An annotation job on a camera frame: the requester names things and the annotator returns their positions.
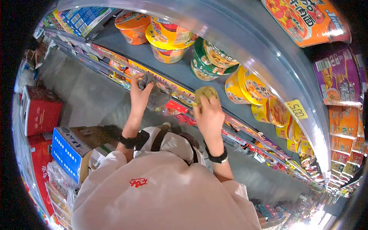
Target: yellow-green cloth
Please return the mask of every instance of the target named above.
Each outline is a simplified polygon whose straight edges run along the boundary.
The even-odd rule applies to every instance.
[[[202,88],[199,88],[195,91],[195,102],[199,105],[201,102],[199,100],[199,97],[201,95],[205,95],[208,99],[214,95],[217,99],[219,98],[219,95],[217,94],[217,91],[212,86],[204,86]]]

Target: grey cloth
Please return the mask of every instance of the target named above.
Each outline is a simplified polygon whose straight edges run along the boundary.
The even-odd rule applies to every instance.
[[[154,85],[151,93],[149,94],[147,108],[150,111],[155,111],[156,108],[164,107],[169,102],[170,95],[161,92],[156,85],[155,77],[149,72],[146,72],[143,75],[142,80],[138,82],[138,87],[143,90],[150,82],[153,82]]]

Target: yellow price tag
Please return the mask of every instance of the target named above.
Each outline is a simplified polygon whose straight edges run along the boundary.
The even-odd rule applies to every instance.
[[[92,58],[93,60],[95,60],[95,61],[99,61],[99,60],[98,60],[98,57],[97,57],[96,55],[93,55],[93,54],[89,53],[89,54],[88,54],[88,56],[89,56],[90,58]]]
[[[295,117],[300,119],[308,118],[307,113],[305,112],[303,106],[300,104],[299,100],[292,100],[290,102],[285,102],[287,109],[291,114],[294,114]]]

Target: cleaning cloth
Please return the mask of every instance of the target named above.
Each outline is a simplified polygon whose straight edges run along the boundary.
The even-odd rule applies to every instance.
[[[199,97],[201,95],[205,95],[208,99],[214,95],[217,99],[219,98],[219,95],[217,94],[217,91],[212,86],[204,86],[195,91],[195,102],[197,105],[199,105],[201,102],[199,100]]]
[[[142,80],[138,82],[138,87],[143,90],[150,82],[153,82],[154,85],[148,97],[147,108],[150,111],[155,111],[156,108],[164,107],[169,102],[170,95],[161,92],[156,85],[156,80],[153,74],[149,72],[144,73]]]

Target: store aisle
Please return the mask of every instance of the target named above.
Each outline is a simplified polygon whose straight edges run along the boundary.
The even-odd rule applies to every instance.
[[[61,126],[114,124],[123,128],[130,111],[130,95],[126,89],[60,50],[53,51],[47,57],[39,74],[46,87],[53,89],[65,102]],[[146,110],[141,127],[158,126],[165,121],[178,125],[174,117]],[[202,143],[202,136],[196,128],[187,124],[181,124],[181,127]],[[230,146],[228,152],[235,179],[247,186],[249,198],[272,204],[283,200],[296,201],[301,193],[309,191],[304,183],[235,152]]]

